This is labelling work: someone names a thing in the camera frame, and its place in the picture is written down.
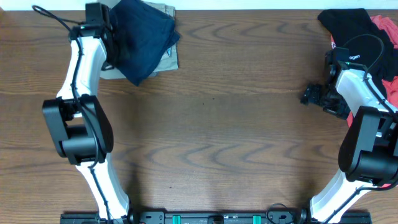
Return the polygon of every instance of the cable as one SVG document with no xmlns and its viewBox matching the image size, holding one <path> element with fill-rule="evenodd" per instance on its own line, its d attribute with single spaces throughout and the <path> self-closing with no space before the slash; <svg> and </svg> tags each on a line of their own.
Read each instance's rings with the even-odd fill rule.
<svg viewBox="0 0 398 224">
<path fill-rule="evenodd" d="M 57 17 L 56 15 L 52 14 L 51 12 L 48 12 L 47 10 L 45 10 L 44 8 L 42 8 L 40 6 L 33 5 L 32 9 L 35 12 L 38 12 L 39 14 L 41 14 L 43 16 L 46 16 L 46 17 L 49 17 L 49 18 L 57 20 L 59 23 L 61 23 L 69 31 L 69 33 L 74 34 L 73 31 L 71 30 L 71 28 L 68 27 L 68 25 L 66 25 L 66 23 L 64 23 L 64 21 L 65 22 L 74 22 L 74 21 L 61 19 L 61 18 Z M 99 140 L 98 140 L 96 131 L 94 129 L 93 123 L 91 122 L 90 118 L 86 114 L 86 111 L 83 109 L 83 107 L 81 105 L 81 102 L 80 102 L 80 100 L 77 97 L 77 92 L 76 92 L 76 90 L 77 90 L 76 79 L 77 79 L 77 74 L 78 74 L 79 66 L 80 66 L 80 62 L 81 62 L 81 56 L 83 55 L 83 49 L 81 47 L 80 41 L 78 40 L 78 34 L 71 35 L 71 36 L 76 37 L 75 41 L 76 41 L 76 44 L 77 44 L 77 46 L 79 48 L 79 52 L 78 52 L 78 58 L 77 58 L 77 62 L 76 62 L 75 71 L 73 72 L 72 83 L 70 84 L 70 86 L 72 88 L 73 99 L 75 100 L 75 103 L 76 103 L 76 105 L 78 107 L 78 110 L 81 112 L 82 117 L 85 119 L 85 121 L 87 122 L 88 127 L 91 129 L 91 133 L 92 133 L 93 138 L 94 138 L 95 147 L 96 147 L 95 160 L 94 160 L 94 163 L 91 166 L 89 166 L 88 168 L 90 170 L 91 175 L 93 176 L 93 179 L 94 179 L 95 185 L 96 185 L 96 187 L 98 189 L 98 192 L 101 195 L 101 198 L 102 198 L 102 200 L 104 202 L 105 209 L 106 209 L 106 216 L 108 218 L 108 224 L 110 224 L 111 223 L 111 216 L 110 216 L 110 213 L 109 213 L 108 201 L 105 198 L 105 195 L 104 195 L 104 193 L 103 193 L 103 191 L 101 189 L 100 183 L 98 182 L 98 179 L 97 179 L 97 177 L 95 175 L 95 170 L 94 170 L 94 167 L 98 163 L 98 159 L 99 159 L 98 156 L 100 154 L 101 144 L 99 143 Z"/>
<path fill-rule="evenodd" d="M 32 9 L 33 9 L 35 12 L 39 13 L 40 15 L 42 15 L 42 16 L 45 16 L 45 17 L 48 17 L 48 18 L 52 18 L 52 19 L 56 19 L 56 18 L 54 18 L 55 15 L 53 15 L 53 14 L 51 14 L 51 15 L 50 15 L 50 14 L 47 14 L 48 11 L 45 10 L 45 9 L 43 9 L 43 8 L 40 7 L 40 6 L 33 5 L 33 6 L 32 6 Z M 58 16 L 57 16 L 57 18 L 60 19 L 60 20 L 63 21 L 63 22 L 71 22 L 71 23 L 78 24 L 78 25 L 84 24 L 84 22 L 78 22 L 78 21 L 73 21 L 73 20 L 70 20 L 70 19 L 59 18 Z"/>
<path fill-rule="evenodd" d="M 382 99 L 379 94 L 376 93 L 376 91 L 374 90 L 374 88 L 370 85 L 369 83 L 369 78 L 367 77 L 370 69 L 380 61 L 381 56 L 384 53 L 384 43 L 383 41 L 376 37 L 375 35 L 372 34 L 361 34 L 361 35 L 357 35 L 356 37 L 353 37 L 352 39 L 350 39 L 349 41 L 347 41 L 343 47 L 345 47 L 348 43 L 350 43 L 352 40 L 357 39 L 358 37 L 363 37 L 363 36 L 369 36 L 369 37 L 374 37 L 375 39 L 377 39 L 380 42 L 380 46 L 381 46 L 381 50 L 380 50 L 380 54 L 377 57 L 377 59 L 375 59 L 375 61 L 369 66 L 369 68 L 366 69 L 364 75 L 363 75 L 363 80 L 365 81 L 366 86 L 370 89 L 370 91 L 372 92 L 372 94 L 376 97 L 376 99 L 380 102 L 381 105 L 383 105 L 389 112 L 389 114 L 392 116 L 392 119 L 394 120 L 395 123 L 398 123 L 398 118 L 397 115 L 395 114 L 395 112 L 386 104 L 386 99 Z M 349 204 L 350 201 L 352 201 L 352 199 L 355 198 L 355 196 L 359 195 L 359 193 L 362 190 L 371 190 L 371 191 L 387 191 L 387 190 L 391 190 L 394 187 L 396 187 L 398 185 L 398 179 L 395 180 L 390 186 L 388 187 L 360 187 L 358 189 L 356 189 L 354 191 L 354 193 L 340 206 L 337 208 L 337 210 L 333 211 L 333 213 L 325 220 L 325 222 L 323 224 L 327 224 L 328 222 L 330 222 L 330 220 L 337 214 L 339 213 L 345 206 L 347 206 L 347 204 Z"/>
<path fill-rule="evenodd" d="M 286 207 L 284 204 L 282 204 L 282 203 L 275 203 L 275 204 L 271 205 L 271 207 L 269 207 L 269 208 L 267 209 L 267 211 L 266 211 L 266 218 L 267 218 L 268 221 L 271 222 L 272 224 L 276 224 L 276 223 L 274 223 L 274 221 L 272 221 L 272 219 L 268 216 L 268 211 L 271 210 L 273 207 L 275 207 L 275 206 L 277 206 L 277 205 L 282 206 L 282 207 L 285 207 L 285 208 L 287 209 L 287 207 Z M 290 212 L 290 211 L 288 211 L 288 212 L 292 215 L 293 221 L 291 221 L 290 223 L 286 223 L 286 224 L 291 224 L 291 223 L 294 222 L 294 214 L 293 214 L 292 212 Z"/>
</svg>

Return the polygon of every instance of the black garment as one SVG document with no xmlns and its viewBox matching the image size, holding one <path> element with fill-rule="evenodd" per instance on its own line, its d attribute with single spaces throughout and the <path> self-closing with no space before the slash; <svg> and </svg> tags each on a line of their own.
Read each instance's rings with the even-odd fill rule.
<svg viewBox="0 0 398 224">
<path fill-rule="evenodd" d="M 364 9 L 329 9 L 319 14 L 318 20 L 330 31 L 337 47 L 361 34 L 372 34 L 384 43 L 384 53 L 381 61 L 369 71 L 374 84 L 386 96 L 386 89 L 381 79 L 392 81 L 398 74 L 398 50 L 394 49 L 389 36 L 384 30 L 379 30 Z M 358 37 L 351 41 L 349 49 L 350 60 L 369 67 L 380 54 L 380 43 L 369 36 Z"/>
<path fill-rule="evenodd" d="M 163 53 L 180 36 L 168 15 L 140 0 L 121 0 L 109 12 L 120 48 L 116 68 L 138 86 L 159 64 Z"/>
</svg>

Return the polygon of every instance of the red cloth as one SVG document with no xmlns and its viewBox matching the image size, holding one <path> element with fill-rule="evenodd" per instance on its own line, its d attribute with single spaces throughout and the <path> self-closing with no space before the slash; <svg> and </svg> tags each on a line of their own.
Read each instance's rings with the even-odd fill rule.
<svg viewBox="0 0 398 224">
<path fill-rule="evenodd" d="M 392 44 L 394 44 L 394 48 L 398 49 L 398 27 L 394 24 L 394 22 L 390 18 L 382 18 L 380 15 L 372 16 L 371 20 L 380 30 L 385 30 L 385 32 L 387 32 Z M 336 45 L 333 41 L 333 38 L 331 38 L 331 42 L 331 46 L 334 48 Z M 385 80 L 382 80 L 382 82 L 387 91 L 388 102 L 398 108 L 398 77 L 394 77 L 392 82 Z M 350 113 L 347 118 L 348 126 L 351 126 L 353 119 L 354 116 L 352 113 Z"/>
</svg>

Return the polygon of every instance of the white wall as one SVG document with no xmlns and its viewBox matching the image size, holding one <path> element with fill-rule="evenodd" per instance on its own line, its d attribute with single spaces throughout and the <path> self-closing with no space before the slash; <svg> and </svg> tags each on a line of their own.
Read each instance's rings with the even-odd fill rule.
<svg viewBox="0 0 398 224">
<path fill-rule="evenodd" d="M 31 10 L 33 4 L 48 10 L 84 10 L 96 0 L 0 0 L 4 10 Z M 118 0 L 99 0 L 109 7 Z M 398 0 L 147 0 L 175 6 L 179 10 L 200 9 L 398 9 Z"/>
</svg>

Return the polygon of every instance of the wooden table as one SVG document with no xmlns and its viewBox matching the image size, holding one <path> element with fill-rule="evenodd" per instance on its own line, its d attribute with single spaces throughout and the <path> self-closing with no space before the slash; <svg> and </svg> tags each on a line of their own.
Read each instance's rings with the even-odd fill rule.
<svg viewBox="0 0 398 224">
<path fill-rule="evenodd" d="M 114 165 L 138 209 L 301 207 L 338 169 L 347 124 L 299 102 L 322 82 L 330 35 L 320 11 L 177 11 L 180 68 L 146 80 L 101 80 Z M 396 11 L 370 11 L 395 21 Z M 58 12 L 84 19 L 84 13 Z M 84 178 L 55 151 L 43 100 L 61 88 L 67 32 L 34 12 L 5 12 L 0 28 L 0 220 L 57 223 L 95 211 Z M 396 223 L 398 190 L 355 208 Z"/>
</svg>

